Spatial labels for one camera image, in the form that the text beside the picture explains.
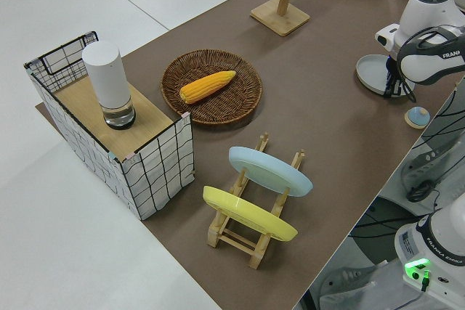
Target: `wooden mug tree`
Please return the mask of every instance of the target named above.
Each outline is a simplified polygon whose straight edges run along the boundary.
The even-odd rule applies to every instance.
[[[269,0],[253,9],[251,16],[280,36],[287,36],[310,19],[308,14],[289,4],[289,0]]]

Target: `grid pattern bin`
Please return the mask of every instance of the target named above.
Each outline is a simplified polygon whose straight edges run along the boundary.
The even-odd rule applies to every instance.
[[[97,40],[95,32],[86,33],[24,66],[73,151],[139,219],[146,219],[194,180],[190,115],[182,115],[120,161],[54,95],[87,75],[82,50]]]

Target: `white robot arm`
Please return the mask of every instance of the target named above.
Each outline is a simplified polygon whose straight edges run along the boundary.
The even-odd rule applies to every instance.
[[[396,81],[430,85],[465,70],[465,15],[454,0],[409,0],[400,24],[381,29],[375,39],[389,52],[387,67]]]
[[[401,227],[395,250],[404,280],[452,309],[465,309],[465,194]]]

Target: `glass base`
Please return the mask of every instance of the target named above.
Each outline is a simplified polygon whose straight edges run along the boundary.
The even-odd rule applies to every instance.
[[[109,109],[102,107],[103,118],[109,127],[115,130],[124,130],[136,121],[136,110],[129,100],[123,107]]]

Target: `storage box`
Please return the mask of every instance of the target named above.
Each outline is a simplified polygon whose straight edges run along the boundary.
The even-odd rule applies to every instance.
[[[25,69],[68,144],[128,208],[146,219],[194,180],[190,115],[171,121],[130,86],[136,121],[106,126],[81,54],[95,32],[28,63]]]

